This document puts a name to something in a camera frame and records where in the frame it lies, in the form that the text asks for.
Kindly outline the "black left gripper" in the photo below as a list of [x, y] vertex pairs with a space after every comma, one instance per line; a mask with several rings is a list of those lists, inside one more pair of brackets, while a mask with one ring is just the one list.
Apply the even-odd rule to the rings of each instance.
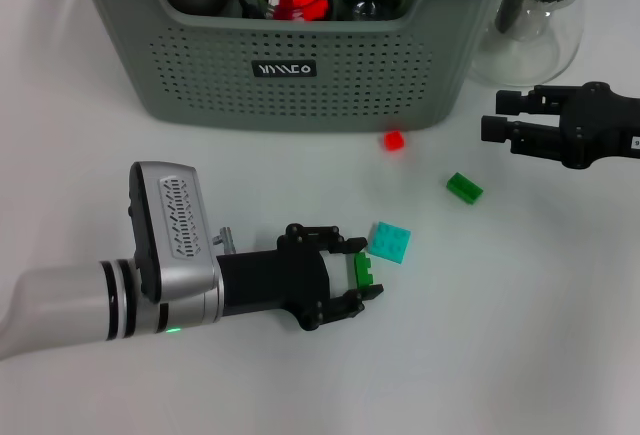
[[367, 245], [365, 237], [345, 238], [337, 226], [291, 224], [273, 250], [220, 255], [222, 315], [284, 310], [306, 331], [354, 318], [384, 287], [374, 284], [331, 298], [321, 252], [357, 254]]

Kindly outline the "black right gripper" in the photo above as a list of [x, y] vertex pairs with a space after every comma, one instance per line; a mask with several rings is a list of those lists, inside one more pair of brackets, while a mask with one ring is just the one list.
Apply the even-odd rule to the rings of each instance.
[[513, 154], [577, 170], [603, 158], [639, 158], [639, 99], [616, 94], [604, 82], [536, 85], [525, 94], [499, 90], [496, 113], [560, 115], [559, 127], [483, 116], [481, 140], [510, 141]]

